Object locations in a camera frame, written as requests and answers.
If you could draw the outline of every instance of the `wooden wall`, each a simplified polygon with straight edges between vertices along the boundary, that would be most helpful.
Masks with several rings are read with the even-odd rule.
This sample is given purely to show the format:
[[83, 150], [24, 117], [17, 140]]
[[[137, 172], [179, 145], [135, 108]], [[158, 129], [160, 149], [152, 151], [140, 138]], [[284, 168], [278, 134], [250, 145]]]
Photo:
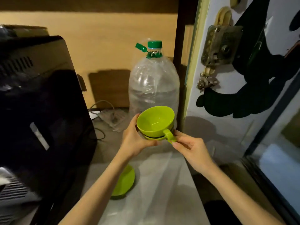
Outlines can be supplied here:
[[134, 46], [162, 40], [164, 54], [173, 57], [177, 7], [178, 0], [2, 0], [0, 23], [45, 26], [62, 36], [84, 79], [88, 108], [100, 99], [128, 106], [124, 80], [145, 55]]

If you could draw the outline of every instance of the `right hand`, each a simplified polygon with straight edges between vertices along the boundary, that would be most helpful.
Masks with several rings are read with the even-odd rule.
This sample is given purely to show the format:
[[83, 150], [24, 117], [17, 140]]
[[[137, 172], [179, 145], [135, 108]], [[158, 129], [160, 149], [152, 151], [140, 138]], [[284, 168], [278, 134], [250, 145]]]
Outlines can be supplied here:
[[194, 138], [175, 130], [177, 142], [172, 142], [173, 147], [179, 151], [190, 165], [204, 176], [216, 166], [201, 138]]

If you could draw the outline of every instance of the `white tag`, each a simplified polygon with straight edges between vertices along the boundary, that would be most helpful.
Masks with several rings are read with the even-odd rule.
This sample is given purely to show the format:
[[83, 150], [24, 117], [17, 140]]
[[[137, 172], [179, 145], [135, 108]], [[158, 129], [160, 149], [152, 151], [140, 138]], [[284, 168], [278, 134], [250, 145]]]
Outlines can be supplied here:
[[38, 128], [36, 127], [36, 125], [32, 122], [29, 126], [30, 126], [32, 132], [35, 134], [35, 136], [38, 138], [38, 140], [40, 141], [40, 143], [43, 145], [43, 147], [47, 151], [48, 148], [49, 148], [49, 144], [47, 143], [47, 141], [45, 140], [45, 138], [43, 137], [43, 135], [40, 133], [40, 131], [38, 130]]

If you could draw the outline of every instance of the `large plastic bottle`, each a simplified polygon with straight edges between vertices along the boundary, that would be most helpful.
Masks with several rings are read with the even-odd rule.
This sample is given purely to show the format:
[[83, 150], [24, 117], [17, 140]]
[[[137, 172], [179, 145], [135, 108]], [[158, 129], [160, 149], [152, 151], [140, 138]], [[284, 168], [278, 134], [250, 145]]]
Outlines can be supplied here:
[[141, 44], [136, 48], [147, 52], [130, 72], [129, 113], [137, 113], [153, 106], [168, 106], [175, 112], [175, 125], [179, 103], [179, 76], [174, 64], [161, 52], [162, 41], [149, 41], [148, 49]]

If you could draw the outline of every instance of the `green bottle cap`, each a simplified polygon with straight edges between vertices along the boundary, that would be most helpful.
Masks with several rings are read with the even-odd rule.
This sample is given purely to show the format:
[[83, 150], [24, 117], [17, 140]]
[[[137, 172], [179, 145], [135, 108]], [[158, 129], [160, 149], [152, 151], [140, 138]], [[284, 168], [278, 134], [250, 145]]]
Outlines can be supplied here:
[[148, 42], [149, 49], [161, 49], [163, 47], [163, 42], [159, 40], [153, 40]]

